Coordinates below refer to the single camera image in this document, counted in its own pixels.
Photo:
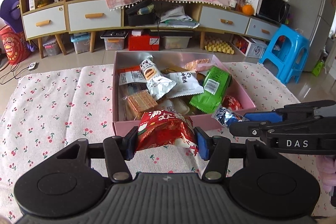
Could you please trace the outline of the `blue white snack packet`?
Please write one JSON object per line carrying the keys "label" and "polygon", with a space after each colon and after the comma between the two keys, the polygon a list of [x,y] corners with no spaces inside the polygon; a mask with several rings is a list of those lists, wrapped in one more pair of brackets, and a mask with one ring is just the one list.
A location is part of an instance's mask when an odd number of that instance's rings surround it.
{"label": "blue white snack packet", "polygon": [[236,122],[249,122],[250,120],[228,108],[219,106],[211,118],[219,122],[222,126],[229,128],[231,124]]}

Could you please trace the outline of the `red snack packet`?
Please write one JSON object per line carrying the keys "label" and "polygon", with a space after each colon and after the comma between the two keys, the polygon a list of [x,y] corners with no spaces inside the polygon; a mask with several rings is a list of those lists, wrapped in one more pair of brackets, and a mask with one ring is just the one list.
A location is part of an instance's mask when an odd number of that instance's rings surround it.
{"label": "red snack packet", "polygon": [[137,136],[137,151],[164,145],[187,148],[194,155],[199,151],[190,117],[172,111],[143,113]]}
{"label": "red snack packet", "polygon": [[233,96],[225,96],[222,102],[222,106],[232,111],[238,111],[242,109],[240,102]]}

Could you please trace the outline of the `wafer biscuit packet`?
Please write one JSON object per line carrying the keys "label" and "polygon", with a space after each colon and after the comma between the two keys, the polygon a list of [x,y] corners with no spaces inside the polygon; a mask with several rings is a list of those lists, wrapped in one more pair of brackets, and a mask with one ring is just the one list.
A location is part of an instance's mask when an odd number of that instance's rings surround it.
{"label": "wafer biscuit packet", "polygon": [[126,116],[130,121],[140,119],[144,112],[154,110],[157,106],[157,102],[147,90],[136,92],[125,98]]}

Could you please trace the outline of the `clear white wafer packet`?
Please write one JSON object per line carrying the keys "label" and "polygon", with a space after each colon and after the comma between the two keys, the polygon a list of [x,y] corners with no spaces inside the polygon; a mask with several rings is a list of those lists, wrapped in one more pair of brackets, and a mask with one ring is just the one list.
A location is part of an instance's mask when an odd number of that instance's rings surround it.
{"label": "clear white wafer packet", "polygon": [[190,108],[180,98],[166,99],[158,105],[160,110],[176,112],[182,115],[187,115]]}

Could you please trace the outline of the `green snack packet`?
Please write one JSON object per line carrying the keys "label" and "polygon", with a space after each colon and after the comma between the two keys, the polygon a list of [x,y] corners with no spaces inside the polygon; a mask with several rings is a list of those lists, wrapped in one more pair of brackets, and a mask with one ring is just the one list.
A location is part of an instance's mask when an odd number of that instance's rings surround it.
{"label": "green snack packet", "polygon": [[212,67],[203,82],[204,92],[195,94],[190,100],[190,105],[206,114],[212,114],[222,104],[230,82],[230,73]]}

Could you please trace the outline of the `orange cracker packet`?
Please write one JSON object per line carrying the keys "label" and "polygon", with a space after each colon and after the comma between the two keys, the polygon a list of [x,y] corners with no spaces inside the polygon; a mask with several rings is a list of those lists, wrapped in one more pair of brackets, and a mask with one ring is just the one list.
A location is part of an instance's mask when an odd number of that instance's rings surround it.
{"label": "orange cracker packet", "polygon": [[132,83],[147,83],[147,80],[144,77],[139,65],[121,68],[117,72],[119,75],[119,85]]}

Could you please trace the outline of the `grey white cake packet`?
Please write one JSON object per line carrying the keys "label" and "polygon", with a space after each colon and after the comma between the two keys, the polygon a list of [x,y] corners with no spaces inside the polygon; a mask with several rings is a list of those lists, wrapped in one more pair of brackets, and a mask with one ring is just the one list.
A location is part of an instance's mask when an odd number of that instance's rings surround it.
{"label": "grey white cake packet", "polygon": [[153,62],[153,56],[149,56],[140,63],[143,76],[146,79],[146,86],[154,100],[161,99],[165,94],[171,91],[176,82],[165,77]]}

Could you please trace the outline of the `pink snack packet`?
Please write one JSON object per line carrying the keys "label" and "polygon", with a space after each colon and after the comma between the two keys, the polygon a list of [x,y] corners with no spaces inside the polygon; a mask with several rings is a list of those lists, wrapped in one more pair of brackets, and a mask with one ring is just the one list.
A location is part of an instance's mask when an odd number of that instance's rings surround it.
{"label": "pink snack packet", "polygon": [[210,69],[214,63],[210,59],[197,59],[185,65],[185,70],[202,72]]}

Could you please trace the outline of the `pink cardboard box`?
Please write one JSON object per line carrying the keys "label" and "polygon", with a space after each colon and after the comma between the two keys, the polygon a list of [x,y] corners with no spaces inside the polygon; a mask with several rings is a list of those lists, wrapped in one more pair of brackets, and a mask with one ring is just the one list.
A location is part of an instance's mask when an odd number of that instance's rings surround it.
{"label": "pink cardboard box", "polygon": [[238,114],[256,110],[252,97],[227,64],[209,53],[118,51],[113,71],[113,130],[125,136],[139,126],[145,111],[174,110],[205,131],[218,105],[232,96]]}

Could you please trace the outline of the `white printed carton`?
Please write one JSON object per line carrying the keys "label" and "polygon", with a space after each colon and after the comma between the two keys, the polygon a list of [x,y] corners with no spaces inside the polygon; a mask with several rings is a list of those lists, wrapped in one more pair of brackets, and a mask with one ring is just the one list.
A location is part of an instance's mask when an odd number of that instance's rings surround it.
{"label": "white printed carton", "polygon": [[245,57],[260,59],[267,48],[267,44],[262,40],[246,38],[240,35],[234,35],[232,44]]}

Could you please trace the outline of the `yellow egg tray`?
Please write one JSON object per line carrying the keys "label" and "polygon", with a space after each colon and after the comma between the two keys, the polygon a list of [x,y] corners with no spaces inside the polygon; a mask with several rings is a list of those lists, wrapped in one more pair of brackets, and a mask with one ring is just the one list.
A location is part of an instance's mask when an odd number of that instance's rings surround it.
{"label": "yellow egg tray", "polygon": [[209,52],[221,52],[228,55],[233,55],[233,48],[224,40],[215,38],[214,36],[206,36],[204,42],[205,50]]}

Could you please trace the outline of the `orange fruit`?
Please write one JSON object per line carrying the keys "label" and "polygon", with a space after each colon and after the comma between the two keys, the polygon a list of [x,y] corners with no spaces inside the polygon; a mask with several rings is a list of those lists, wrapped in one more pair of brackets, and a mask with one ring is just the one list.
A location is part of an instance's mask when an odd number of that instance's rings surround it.
{"label": "orange fruit", "polygon": [[244,6],[241,7],[241,11],[243,14],[247,16],[252,16],[255,14],[255,9],[251,4],[245,4]]}

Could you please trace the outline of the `red cardboard box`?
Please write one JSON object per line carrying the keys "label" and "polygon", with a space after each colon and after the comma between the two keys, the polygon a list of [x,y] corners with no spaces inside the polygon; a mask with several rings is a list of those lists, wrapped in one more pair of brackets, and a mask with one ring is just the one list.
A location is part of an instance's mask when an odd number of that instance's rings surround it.
{"label": "red cardboard box", "polygon": [[159,51],[159,37],[149,34],[129,36],[128,50],[130,51]]}

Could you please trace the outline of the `clear plastic storage bin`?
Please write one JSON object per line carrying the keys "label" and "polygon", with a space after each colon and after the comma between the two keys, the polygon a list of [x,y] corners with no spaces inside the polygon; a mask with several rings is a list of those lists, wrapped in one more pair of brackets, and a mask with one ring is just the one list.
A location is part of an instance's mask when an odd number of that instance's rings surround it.
{"label": "clear plastic storage bin", "polygon": [[190,36],[164,36],[161,38],[161,44],[165,50],[185,49],[190,39]]}

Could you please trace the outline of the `purple hat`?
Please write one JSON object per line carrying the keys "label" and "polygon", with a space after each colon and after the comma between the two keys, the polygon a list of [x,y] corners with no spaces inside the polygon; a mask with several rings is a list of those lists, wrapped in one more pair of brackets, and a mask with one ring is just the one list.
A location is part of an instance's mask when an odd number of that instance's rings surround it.
{"label": "purple hat", "polygon": [[19,0],[3,0],[1,3],[1,18],[15,33],[23,31]]}

